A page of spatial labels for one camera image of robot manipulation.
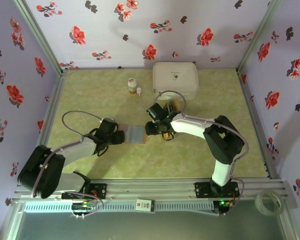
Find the floral wallpaper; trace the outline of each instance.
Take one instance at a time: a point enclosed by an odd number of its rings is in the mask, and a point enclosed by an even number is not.
[[[56,78],[57,73],[14,2],[1,0],[0,231],[18,174],[44,127],[43,119]]]
[[[152,68],[168,61],[236,68],[269,4],[269,0],[25,1],[61,68],[67,63],[78,68]]]
[[[290,185],[300,229],[300,0],[282,1],[241,73],[269,159]]]

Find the black wire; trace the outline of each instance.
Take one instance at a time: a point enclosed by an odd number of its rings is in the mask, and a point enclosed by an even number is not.
[[[105,154],[106,151],[108,150],[108,148],[109,148],[109,146],[106,146],[105,149],[104,149],[104,151],[103,151],[101,154],[100,154],[100,151],[98,151],[97,156],[100,157],[100,156],[102,156],[103,154]]]
[[[95,132],[95,131],[97,131],[97,130],[98,130],[98,128],[94,128],[94,129],[92,129],[89,133],[92,134],[93,132]]]

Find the small white bottle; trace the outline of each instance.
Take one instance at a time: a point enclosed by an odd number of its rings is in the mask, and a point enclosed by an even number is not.
[[[141,87],[136,88],[136,94],[140,97],[141,96]]]
[[[130,94],[136,94],[137,92],[137,81],[134,78],[128,79],[128,87]]]

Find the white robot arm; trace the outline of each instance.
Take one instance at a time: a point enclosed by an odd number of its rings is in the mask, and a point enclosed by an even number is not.
[[[80,141],[50,149],[37,146],[18,176],[18,183],[32,191],[32,196],[45,199],[53,192],[88,193],[90,179],[81,173],[62,173],[68,164],[86,156],[104,154],[109,145],[122,144],[124,131],[109,118],[101,121],[99,128],[85,134]]]
[[[206,139],[204,132],[206,128],[212,126],[214,119],[202,119],[193,116],[187,116],[179,113],[176,115],[171,122],[171,126],[176,133],[185,133],[197,136],[202,139]],[[212,180],[223,187],[230,180],[230,170],[232,168],[232,164],[224,164],[218,160],[215,161],[214,172],[212,174]]]
[[[231,181],[234,158],[245,145],[242,136],[240,137],[229,119],[222,115],[216,119],[204,119],[174,111],[169,113],[158,103],[147,112],[152,118],[145,125],[147,135],[186,133],[206,140],[216,159],[210,179],[211,190],[216,195],[221,195]]]

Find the gray cable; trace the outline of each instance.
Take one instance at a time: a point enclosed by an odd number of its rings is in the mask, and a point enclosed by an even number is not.
[[[100,122],[102,121],[102,118],[101,118],[101,117],[99,117],[99,116],[97,116],[97,115],[94,115],[94,114],[92,114],[92,113],[90,113],[90,112],[81,111],[81,110],[71,110],[71,111],[67,111],[66,113],[64,113],[64,114],[62,115],[61,120],[62,120],[63,125],[64,125],[67,129],[69,129],[70,131],[79,134],[79,135],[81,136],[81,140],[76,141],[76,142],[72,142],[72,143],[69,143],[69,144],[66,144],[66,145],[63,145],[63,146],[57,148],[56,150],[54,150],[53,152],[51,152],[51,153],[49,154],[49,156],[48,156],[48,157],[45,159],[45,161],[43,162],[42,167],[41,167],[41,169],[40,169],[40,172],[39,172],[39,174],[38,174],[38,176],[37,176],[37,178],[36,178],[36,180],[35,180],[35,182],[34,182],[34,185],[33,185],[33,187],[32,187],[32,191],[31,191],[31,198],[35,198],[35,197],[37,196],[36,190],[37,190],[39,181],[40,181],[40,179],[41,179],[41,177],[42,177],[42,174],[44,173],[44,170],[46,169],[46,165],[48,164],[48,162],[49,162],[49,160],[52,158],[52,156],[55,155],[57,152],[59,152],[61,149],[67,149],[67,148],[70,148],[70,147],[72,147],[72,146],[75,146],[75,145],[78,145],[78,144],[82,143],[82,142],[84,141],[84,139],[85,139],[84,135],[83,135],[81,132],[72,129],[71,127],[69,127],[69,126],[65,123],[65,119],[64,119],[64,118],[65,118],[65,116],[66,116],[67,114],[69,114],[69,113],[84,113],[84,114],[88,114],[88,115],[90,115],[90,116],[96,117],[97,119],[100,120]]]
[[[164,94],[164,93],[175,93],[175,94],[178,94],[179,96],[181,96],[181,98],[183,99],[183,102],[184,102],[183,109],[181,110],[181,113],[183,114],[183,112],[184,112],[184,110],[186,109],[186,106],[187,106],[187,101],[186,101],[185,97],[184,97],[181,93],[179,93],[179,92],[177,92],[177,91],[166,90],[166,91],[159,92],[159,94],[158,94],[158,96],[156,96],[156,98],[155,98],[153,104],[155,104],[156,101],[158,100],[158,98],[159,98],[162,94]]]
[[[86,196],[86,197],[90,197],[90,198],[94,198],[94,199],[96,199],[96,200],[99,200],[100,202],[101,202],[101,207],[99,207],[98,209],[96,209],[96,210],[94,210],[94,211],[91,211],[91,212],[89,212],[89,213],[86,213],[86,214],[84,214],[84,215],[82,215],[82,216],[80,216],[79,214],[77,214],[77,215],[75,215],[74,214],[74,212],[72,212],[72,214],[74,215],[74,216],[76,216],[77,218],[85,218],[85,217],[87,217],[87,216],[90,216],[90,215],[92,215],[92,214],[95,214],[95,213],[97,213],[97,212],[99,212],[101,209],[103,209],[104,207],[105,207],[105,204],[104,204],[104,202],[101,200],[101,198],[100,197],[98,197],[98,196],[95,196],[95,195],[91,195],[91,194],[86,194],[86,193],[82,193],[82,192],[76,192],[76,191],[66,191],[67,193],[70,193],[70,194],[75,194],[75,195],[81,195],[81,196]]]
[[[84,135],[83,135],[81,132],[72,129],[71,127],[69,127],[69,126],[65,123],[65,116],[66,116],[67,114],[70,114],[70,113],[83,113],[83,114],[88,114],[88,115],[90,115],[90,116],[93,116],[93,117],[99,119],[99,120],[100,120],[100,123],[101,123],[101,121],[102,121],[102,118],[101,118],[101,117],[99,117],[99,116],[97,116],[97,115],[94,115],[94,114],[92,114],[92,113],[90,113],[90,112],[87,112],[87,111],[71,110],[71,111],[65,112],[65,113],[62,115],[62,118],[61,118],[63,125],[64,125],[67,129],[69,129],[70,131],[72,131],[72,132],[74,132],[74,133],[76,133],[76,134],[79,134],[79,135],[81,136],[81,141],[84,140],[84,138],[85,138]]]
[[[248,154],[248,152],[249,152],[249,144],[248,144],[247,140],[244,138],[244,136],[242,136],[239,132],[237,132],[236,130],[232,129],[231,127],[228,127],[228,126],[225,126],[225,125],[223,125],[221,123],[210,121],[210,120],[206,120],[205,122],[208,123],[208,124],[217,125],[218,127],[224,128],[224,129],[232,132],[233,134],[235,134],[239,138],[241,138],[241,140],[244,142],[244,144],[246,146],[245,147],[245,152],[242,155],[238,156],[236,159],[233,160],[233,165],[232,165],[232,168],[231,168],[231,171],[230,171],[230,175],[232,175],[232,172],[233,172],[233,169],[234,169],[234,165],[236,164],[236,162],[238,160],[244,158]]]
[[[76,141],[76,142],[72,142],[72,143],[66,144],[66,145],[64,145],[62,147],[57,148],[56,150],[54,150],[53,152],[51,152],[49,154],[49,156],[43,162],[42,167],[40,169],[40,172],[39,172],[39,174],[38,174],[38,176],[37,176],[37,178],[36,178],[36,180],[34,182],[34,185],[32,187],[32,191],[31,191],[31,198],[35,198],[37,196],[36,190],[37,190],[39,181],[40,181],[40,179],[42,177],[42,174],[44,173],[44,170],[46,169],[46,165],[48,164],[48,162],[52,158],[52,156],[55,155],[57,152],[59,152],[61,149],[67,149],[69,147],[72,147],[72,146],[75,146],[75,145],[79,145],[79,144],[81,144],[81,142],[82,141],[79,140],[79,141]]]

